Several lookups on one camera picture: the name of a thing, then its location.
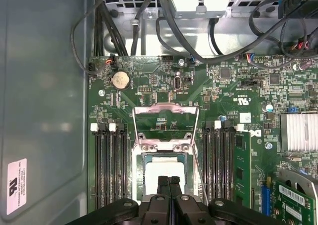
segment screw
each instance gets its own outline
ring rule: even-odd
[[[266,148],[267,150],[270,150],[270,149],[273,148],[273,144],[272,144],[272,143],[266,143],[266,144],[265,144],[265,148]]]
[[[148,17],[149,19],[152,19],[153,16],[154,16],[154,14],[153,14],[151,11],[149,11],[149,12],[147,13],[147,17]]]
[[[183,150],[183,151],[188,151],[188,150],[189,150],[189,147],[188,147],[188,146],[184,146],[184,147],[182,148],[182,150]]]
[[[184,59],[179,59],[178,60],[178,65],[179,66],[184,66],[184,63],[185,63]]]
[[[215,201],[214,203],[216,205],[218,205],[218,206],[223,206],[224,205],[224,203],[222,201],[219,201],[219,200]]]
[[[189,200],[190,198],[189,198],[188,196],[186,196],[186,195],[182,195],[182,196],[181,196],[181,199],[184,200],[184,201],[187,201],[187,200]]]
[[[98,91],[98,95],[101,97],[105,96],[105,90],[101,89],[100,91]]]

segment pci slot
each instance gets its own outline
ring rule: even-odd
[[[266,185],[262,185],[261,186],[262,213],[267,216],[270,216],[270,206],[271,206],[270,194],[271,194],[271,190],[267,188]]]
[[[233,200],[234,128],[203,128],[203,174],[209,199]]]

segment red wire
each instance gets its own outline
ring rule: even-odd
[[[299,43],[299,45],[298,45],[298,49],[301,49],[302,48],[302,46],[303,46],[303,42],[301,42],[301,43]]]

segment green circuit board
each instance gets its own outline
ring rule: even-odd
[[[107,59],[92,58],[90,63],[104,67]],[[284,60],[282,56],[254,57],[256,63],[265,66]],[[89,78],[89,212],[132,196],[131,150],[136,139],[132,111],[155,103],[199,108],[195,143],[203,173],[207,174],[209,199],[221,195],[262,212],[262,186],[267,177],[275,178],[279,169],[301,170],[318,178],[318,153],[283,151],[280,142],[279,114],[317,110],[318,59],[312,62],[306,70],[300,69],[304,61],[295,61],[282,70],[261,70],[251,67],[246,59],[207,65],[171,56],[117,57],[113,65]],[[129,76],[124,89],[114,87],[116,72]],[[272,112],[267,105],[272,105]],[[224,117],[226,129],[215,130],[215,121]],[[160,112],[138,115],[136,122],[138,131],[147,138],[170,140],[193,131],[195,117]],[[106,128],[109,123],[118,124],[120,133],[106,137],[91,127],[97,124]],[[243,124],[244,132],[236,132],[238,124]],[[216,153],[220,153],[220,163],[214,158]],[[222,187],[224,181],[229,187]],[[142,176],[138,183],[142,186]]]

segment white sticker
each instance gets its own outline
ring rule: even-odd
[[[6,214],[26,204],[26,159],[8,164]]]
[[[287,196],[288,198],[296,201],[297,203],[305,206],[305,199],[302,196],[294,193],[293,191],[286,189],[285,187],[280,185],[279,192],[282,193],[283,195]]]
[[[239,114],[239,122],[240,123],[251,123],[252,118],[250,112],[242,112]]]
[[[292,209],[291,207],[289,207],[288,205],[286,205],[286,211],[293,215],[295,218],[297,218],[299,221],[303,221],[303,217],[300,213],[298,213],[296,210]]]

